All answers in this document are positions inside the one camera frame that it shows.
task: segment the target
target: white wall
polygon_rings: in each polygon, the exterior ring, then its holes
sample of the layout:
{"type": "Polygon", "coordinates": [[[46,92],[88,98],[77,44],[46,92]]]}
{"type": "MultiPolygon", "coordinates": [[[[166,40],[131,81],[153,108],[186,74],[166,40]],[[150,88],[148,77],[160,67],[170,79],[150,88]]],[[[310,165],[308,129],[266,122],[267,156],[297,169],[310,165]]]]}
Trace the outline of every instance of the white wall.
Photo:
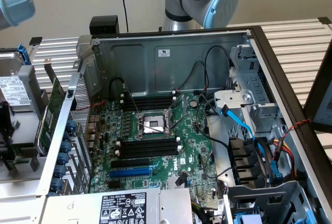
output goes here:
{"type": "MultiPolygon", "coordinates": [[[[31,37],[74,37],[89,33],[93,16],[118,15],[125,32],[122,0],[34,0],[35,16],[19,27],[0,32],[0,47],[27,46],[31,37]]],[[[162,25],[164,0],[126,0],[130,32],[156,31],[162,25]]],[[[332,19],[332,0],[240,0],[232,23],[332,19]]]]}

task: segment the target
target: power supply label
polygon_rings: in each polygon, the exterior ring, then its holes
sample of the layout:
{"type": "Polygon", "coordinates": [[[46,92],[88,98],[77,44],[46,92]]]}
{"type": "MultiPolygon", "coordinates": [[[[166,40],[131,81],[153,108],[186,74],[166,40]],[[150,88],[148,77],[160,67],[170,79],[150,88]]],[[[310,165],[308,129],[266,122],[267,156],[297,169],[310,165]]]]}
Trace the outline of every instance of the power supply label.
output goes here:
{"type": "Polygon", "coordinates": [[[105,195],[99,224],[145,224],[146,192],[105,195]]]}
{"type": "Polygon", "coordinates": [[[10,106],[30,105],[23,82],[18,76],[0,77],[0,88],[10,106]]]}

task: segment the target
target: motherboard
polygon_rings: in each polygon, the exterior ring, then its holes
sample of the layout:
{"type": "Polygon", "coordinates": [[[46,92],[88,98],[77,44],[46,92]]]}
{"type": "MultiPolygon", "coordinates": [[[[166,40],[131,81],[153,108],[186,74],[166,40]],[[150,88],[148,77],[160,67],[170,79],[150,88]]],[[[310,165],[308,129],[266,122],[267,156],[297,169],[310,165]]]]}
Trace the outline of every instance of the motherboard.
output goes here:
{"type": "Polygon", "coordinates": [[[204,104],[198,109],[199,97],[192,93],[178,97],[170,110],[126,111],[111,101],[92,110],[87,138],[94,140],[90,193],[188,187],[193,201],[217,208],[217,181],[206,176],[216,174],[213,157],[208,160],[211,141],[198,130],[204,129],[204,104]],[[124,166],[123,159],[137,166],[124,166]],[[186,182],[179,186],[181,175],[186,182]]]}

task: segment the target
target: black frame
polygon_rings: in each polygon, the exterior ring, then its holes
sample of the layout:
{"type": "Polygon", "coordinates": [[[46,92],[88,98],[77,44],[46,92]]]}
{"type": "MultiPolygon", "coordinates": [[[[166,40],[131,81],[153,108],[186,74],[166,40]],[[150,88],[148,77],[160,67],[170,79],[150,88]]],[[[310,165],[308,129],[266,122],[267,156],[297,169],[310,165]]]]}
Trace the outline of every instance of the black frame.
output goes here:
{"type": "MultiPolygon", "coordinates": [[[[315,119],[315,116],[325,96],[327,88],[329,87],[332,81],[331,68],[332,68],[332,40],[327,48],[326,54],[324,56],[320,69],[318,70],[315,81],[311,87],[306,104],[303,108],[306,116],[311,120],[315,119]]],[[[332,133],[331,125],[312,122],[312,126],[317,131],[332,133]]]]}
{"type": "MultiPolygon", "coordinates": [[[[92,38],[116,38],[116,37],[147,37],[147,36],[166,36],[166,35],[181,35],[181,34],[199,34],[203,32],[220,32],[220,31],[238,31],[250,30],[253,38],[259,49],[259,52],[265,62],[265,65],[272,77],[273,83],[281,97],[286,111],[290,117],[292,124],[306,119],[302,106],[293,91],[276,55],[271,48],[269,41],[266,38],[260,26],[243,26],[232,28],[219,28],[209,30],[187,30],[187,31],[167,31],[167,32],[146,32],[146,33],[123,33],[113,35],[92,35],[92,38]]],[[[304,124],[295,129],[301,144],[308,156],[309,162],[316,174],[316,177],[322,187],[328,204],[332,208],[332,164],[327,157],[316,133],[310,124],[304,124]]]]}

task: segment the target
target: blue pcie slot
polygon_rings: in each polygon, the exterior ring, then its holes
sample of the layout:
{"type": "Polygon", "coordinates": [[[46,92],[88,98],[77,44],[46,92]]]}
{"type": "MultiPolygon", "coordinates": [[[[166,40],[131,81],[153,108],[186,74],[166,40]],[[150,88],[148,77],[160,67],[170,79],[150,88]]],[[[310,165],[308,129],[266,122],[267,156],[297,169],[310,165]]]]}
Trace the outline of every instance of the blue pcie slot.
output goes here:
{"type": "Polygon", "coordinates": [[[128,177],[128,176],[149,176],[152,174],[150,167],[134,168],[129,170],[110,171],[109,177],[128,177]]]}

